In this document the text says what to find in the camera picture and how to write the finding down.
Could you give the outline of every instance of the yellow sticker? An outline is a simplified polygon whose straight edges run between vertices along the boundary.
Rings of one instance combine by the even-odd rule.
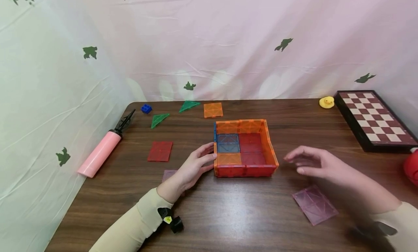
[[[170,217],[170,216],[166,216],[166,217],[163,219],[163,221],[164,221],[165,223],[167,223],[167,224],[170,224],[173,220],[171,219],[171,217]]]

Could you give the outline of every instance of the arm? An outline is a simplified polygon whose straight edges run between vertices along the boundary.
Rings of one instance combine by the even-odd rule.
[[[326,150],[300,146],[286,155],[301,175],[324,178],[353,191],[371,218],[396,230],[387,235],[391,245],[402,252],[418,247],[418,210],[401,202],[376,181],[353,169]]]
[[[138,203],[119,218],[90,249],[90,252],[137,252],[146,238],[151,236],[162,219],[157,209],[171,208],[185,190],[195,185],[204,172],[213,169],[213,142],[193,151],[177,172],[151,189]]]

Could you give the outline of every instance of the white backdrop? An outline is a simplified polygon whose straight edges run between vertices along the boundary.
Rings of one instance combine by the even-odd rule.
[[[418,134],[416,1],[0,0],[0,251],[44,250],[134,100],[374,89]]]
[[[418,133],[417,0],[81,1],[138,101],[374,89]]]

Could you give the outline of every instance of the left hand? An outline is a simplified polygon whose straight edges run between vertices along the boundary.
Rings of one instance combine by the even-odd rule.
[[[170,203],[176,202],[182,192],[192,188],[203,173],[213,169],[213,163],[203,167],[217,157],[217,154],[211,153],[213,145],[214,143],[210,142],[193,151],[179,170],[157,187],[160,197]]]

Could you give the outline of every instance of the hand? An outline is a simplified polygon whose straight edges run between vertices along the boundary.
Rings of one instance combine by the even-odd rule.
[[[340,186],[349,186],[361,173],[326,150],[299,146],[285,158],[297,166],[301,175],[324,178]]]
[[[213,152],[213,142],[200,146],[193,151],[179,170],[157,187],[157,193],[170,203],[176,202],[179,196],[187,189],[192,188],[200,176],[213,169],[213,163],[203,167],[204,164],[216,159]]]

